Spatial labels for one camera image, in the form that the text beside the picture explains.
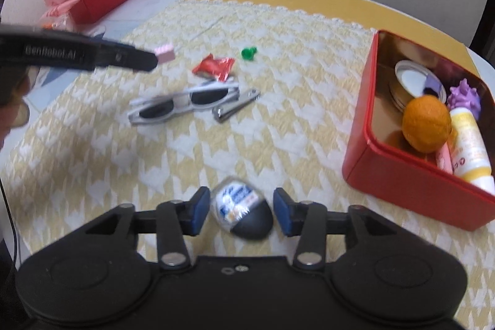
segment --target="white sunglasses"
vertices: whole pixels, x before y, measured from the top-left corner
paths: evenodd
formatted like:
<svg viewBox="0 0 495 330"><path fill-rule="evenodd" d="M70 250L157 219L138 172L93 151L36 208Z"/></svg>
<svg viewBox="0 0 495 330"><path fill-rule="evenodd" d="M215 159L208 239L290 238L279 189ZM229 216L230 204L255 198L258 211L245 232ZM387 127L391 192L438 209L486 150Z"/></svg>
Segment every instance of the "white sunglasses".
<svg viewBox="0 0 495 330"><path fill-rule="evenodd" d="M239 83L207 81L203 85L152 98L137 98L129 112L132 125L162 123L189 111L204 111L239 98Z"/></svg>

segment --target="red packet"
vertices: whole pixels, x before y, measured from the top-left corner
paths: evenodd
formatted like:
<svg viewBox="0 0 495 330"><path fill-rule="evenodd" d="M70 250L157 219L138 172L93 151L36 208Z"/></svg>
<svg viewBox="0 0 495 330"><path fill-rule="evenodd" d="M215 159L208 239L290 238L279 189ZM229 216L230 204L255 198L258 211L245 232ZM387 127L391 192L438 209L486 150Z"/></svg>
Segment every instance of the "red packet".
<svg viewBox="0 0 495 330"><path fill-rule="evenodd" d="M215 59L209 54L199 65L192 69L195 75L214 77L218 81L226 81L236 60L234 58Z"/></svg>

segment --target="small green object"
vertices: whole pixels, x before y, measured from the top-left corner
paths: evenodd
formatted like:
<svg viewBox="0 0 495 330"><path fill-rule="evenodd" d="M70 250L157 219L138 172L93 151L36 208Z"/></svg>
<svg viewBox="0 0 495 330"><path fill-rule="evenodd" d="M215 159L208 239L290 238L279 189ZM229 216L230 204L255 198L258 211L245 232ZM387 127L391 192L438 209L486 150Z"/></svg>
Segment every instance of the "small green object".
<svg viewBox="0 0 495 330"><path fill-rule="evenodd" d="M244 48L241 51L241 56L246 61L252 61L252 60L254 60L254 54L256 54L256 52L258 52L258 50L256 49L256 47Z"/></svg>

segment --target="yellow and white patterned cloth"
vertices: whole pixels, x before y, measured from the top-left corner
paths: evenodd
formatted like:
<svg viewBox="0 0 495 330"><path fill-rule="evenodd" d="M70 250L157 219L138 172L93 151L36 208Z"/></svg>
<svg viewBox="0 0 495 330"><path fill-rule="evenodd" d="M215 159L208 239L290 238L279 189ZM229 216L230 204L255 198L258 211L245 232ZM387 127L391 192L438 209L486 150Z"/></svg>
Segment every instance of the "yellow and white patterned cloth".
<svg viewBox="0 0 495 330"><path fill-rule="evenodd" d="M177 58L151 74L116 69L81 75L45 110L12 152L2 173L19 233L31 252L123 202L154 209L213 188L228 175L253 183L271 201L282 186L296 200L329 210L365 205L457 256L469 288L457 319L469 329L493 325L495 224L468 233L351 189L341 167L361 73L373 30L358 24L251 3L182 0L135 29L124 41L153 49L175 45ZM237 58L241 91L261 97L219 125L211 111L162 125L131 127L129 101L201 82L191 69L207 54L238 57L256 46L254 62ZM297 240L278 226L248 243L209 217L192 254L292 256ZM156 259L153 235L139 251ZM344 251L328 237L328 260Z"/></svg>

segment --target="orange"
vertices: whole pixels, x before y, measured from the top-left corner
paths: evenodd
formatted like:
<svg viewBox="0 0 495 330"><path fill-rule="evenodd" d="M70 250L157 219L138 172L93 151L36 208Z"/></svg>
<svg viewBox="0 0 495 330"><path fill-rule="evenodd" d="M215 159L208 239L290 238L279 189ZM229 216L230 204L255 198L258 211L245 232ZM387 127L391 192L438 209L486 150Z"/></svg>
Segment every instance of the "orange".
<svg viewBox="0 0 495 330"><path fill-rule="evenodd" d="M407 142L421 153L440 149L449 138L452 121L449 110L436 97L424 95L405 107L402 132Z"/></svg>

